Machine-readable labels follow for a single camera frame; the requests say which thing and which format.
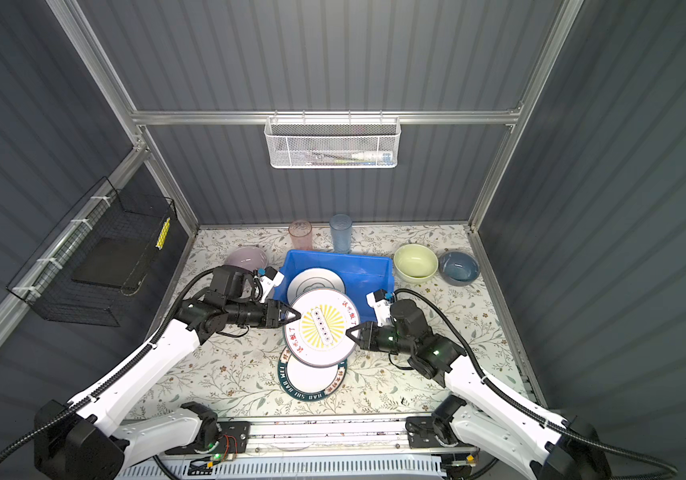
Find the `white plate blue rim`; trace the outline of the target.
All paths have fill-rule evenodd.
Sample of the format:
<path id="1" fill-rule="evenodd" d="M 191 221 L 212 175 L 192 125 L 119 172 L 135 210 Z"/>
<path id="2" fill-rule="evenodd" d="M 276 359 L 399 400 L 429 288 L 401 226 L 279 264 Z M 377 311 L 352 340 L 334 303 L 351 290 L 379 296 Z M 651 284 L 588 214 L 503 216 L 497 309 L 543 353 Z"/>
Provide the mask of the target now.
<path id="1" fill-rule="evenodd" d="M 297 297 L 319 289 L 346 293 L 345 283 L 337 273 L 325 268 L 309 268 L 292 279 L 287 288 L 287 298 L 290 302 L 294 302 Z"/>

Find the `white plate orange sunburst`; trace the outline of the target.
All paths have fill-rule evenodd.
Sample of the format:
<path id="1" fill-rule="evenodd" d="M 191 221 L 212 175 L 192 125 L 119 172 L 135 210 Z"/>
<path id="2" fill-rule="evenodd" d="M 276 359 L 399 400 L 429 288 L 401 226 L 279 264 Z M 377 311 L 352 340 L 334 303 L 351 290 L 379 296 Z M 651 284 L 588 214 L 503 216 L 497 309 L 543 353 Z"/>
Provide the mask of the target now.
<path id="1" fill-rule="evenodd" d="M 347 331 L 361 324 L 361 315 L 347 295 L 318 289 L 299 296 L 292 307 L 301 314 L 284 328 L 293 357 L 314 368 L 335 366 L 348 359 L 356 344 Z"/>

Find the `pink ceramic bowl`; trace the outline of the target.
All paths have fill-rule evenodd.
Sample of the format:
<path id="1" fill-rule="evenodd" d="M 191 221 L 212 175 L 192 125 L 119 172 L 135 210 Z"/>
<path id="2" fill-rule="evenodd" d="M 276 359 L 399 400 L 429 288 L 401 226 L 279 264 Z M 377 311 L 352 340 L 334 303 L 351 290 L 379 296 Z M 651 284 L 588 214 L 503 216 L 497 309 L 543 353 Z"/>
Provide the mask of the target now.
<path id="1" fill-rule="evenodd" d="M 255 271 L 268 267 L 269 259 L 263 249 L 257 246 L 243 246 L 231 252 L 223 264 Z"/>

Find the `blue plastic bin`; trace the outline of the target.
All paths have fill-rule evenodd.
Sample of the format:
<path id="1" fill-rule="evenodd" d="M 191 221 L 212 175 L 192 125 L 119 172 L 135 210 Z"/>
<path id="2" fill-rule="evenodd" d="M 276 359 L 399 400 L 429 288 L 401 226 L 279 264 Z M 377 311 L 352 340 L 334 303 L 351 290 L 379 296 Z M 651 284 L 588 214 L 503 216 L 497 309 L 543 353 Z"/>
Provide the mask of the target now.
<path id="1" fill-rule="evenodd" d="M 393 261 L 388 257 L 291 250 L 280 269 L 284 282 L 274 289 L 273 298 L 292 304 L 287 298 L 287 288 L 297 274 L 309 268 L 337 273 L 345 283 L 345 295 L 354 302 L 363 321 L 377 321 L 367 303 L 367 295 L 380 289 L 387 292 L 395 289 Z"/>

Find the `white plate green rim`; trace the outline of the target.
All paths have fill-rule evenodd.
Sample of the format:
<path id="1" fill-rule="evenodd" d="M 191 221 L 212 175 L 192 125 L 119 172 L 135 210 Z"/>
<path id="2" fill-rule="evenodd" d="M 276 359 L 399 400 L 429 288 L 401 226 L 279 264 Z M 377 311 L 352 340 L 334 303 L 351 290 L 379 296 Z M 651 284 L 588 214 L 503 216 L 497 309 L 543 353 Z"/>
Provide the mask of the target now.
<path id="1" fill-rule="evenodd" d="M 348 360 L 336 366 L 311 367 L 298 360 L 285 347 L 277 364 L 277 378 L 282 390 L 293 399 L 317 402 L 333 395 L 344 383 Z"/>

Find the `green ceramic bowl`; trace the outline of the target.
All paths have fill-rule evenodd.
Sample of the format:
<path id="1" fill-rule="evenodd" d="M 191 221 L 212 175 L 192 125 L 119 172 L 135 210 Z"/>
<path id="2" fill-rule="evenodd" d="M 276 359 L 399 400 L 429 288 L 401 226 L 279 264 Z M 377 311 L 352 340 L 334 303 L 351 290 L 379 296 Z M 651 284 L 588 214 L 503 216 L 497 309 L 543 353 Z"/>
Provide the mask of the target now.
<path id="1" fill-rule="evenodd" d="M 393 257 L 396 275 L 403 281 L 420 284 L 434 277 L 439 269 L 436 254 L 420 244 L 399 247 Z"/>

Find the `dark blue ceramic bowl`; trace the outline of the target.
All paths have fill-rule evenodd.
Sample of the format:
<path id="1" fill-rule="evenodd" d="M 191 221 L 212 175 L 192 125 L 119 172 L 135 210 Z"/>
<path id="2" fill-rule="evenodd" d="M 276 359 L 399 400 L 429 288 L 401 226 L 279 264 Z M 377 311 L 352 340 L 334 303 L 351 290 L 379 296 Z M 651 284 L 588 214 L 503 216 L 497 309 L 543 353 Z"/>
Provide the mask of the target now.
<path id="1" fill-rule="evenodd" d="M 467 286 L 480 275 L 476 259 L 462 251 L 448 251 L 439 258 L 440 276 L 450 285 Z"/>

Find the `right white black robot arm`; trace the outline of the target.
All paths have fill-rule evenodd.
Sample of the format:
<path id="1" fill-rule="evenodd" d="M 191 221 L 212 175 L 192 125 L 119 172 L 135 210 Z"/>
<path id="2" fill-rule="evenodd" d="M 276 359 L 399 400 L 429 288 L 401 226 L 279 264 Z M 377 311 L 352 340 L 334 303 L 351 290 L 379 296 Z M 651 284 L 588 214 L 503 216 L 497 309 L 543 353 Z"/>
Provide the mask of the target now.
<path id="1" fill-rule="evenodd" d="M 528 479 L 609 479 L 606 454 L 576 440 L 597 439 L 588 423 L 550 412 L 485 372 L 457 342 L 428 325 L 411 299 L 390 306 L 392 322 L 347 330 L 362 350 L 403 353 L 411 368 L 448 389 L 432 414 L 437 439 L 474 445 Z"/>

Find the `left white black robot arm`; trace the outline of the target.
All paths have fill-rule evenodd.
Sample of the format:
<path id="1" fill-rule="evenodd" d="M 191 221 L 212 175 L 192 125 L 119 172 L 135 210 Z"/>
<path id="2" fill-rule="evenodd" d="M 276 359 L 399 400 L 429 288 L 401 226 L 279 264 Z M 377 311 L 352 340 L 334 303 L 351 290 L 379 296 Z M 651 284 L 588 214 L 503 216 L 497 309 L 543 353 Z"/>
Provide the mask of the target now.
<path id="1" fill-rule="evenodd" d="M 232 325 L 247 333 L 300 318 L 272 298 L 284 276 L 272 267 L 223 265 L 196 275 L 153 335 L 67 404 L 52 401 L 35 418 L 34 465 L 50 479 L 113 479 L 126 468 L 177 447 L 213 455 L 231 448 L 218 415 L 186 402 L 160 418 L 126 424 L 134 405 L 173 367 Z"/>

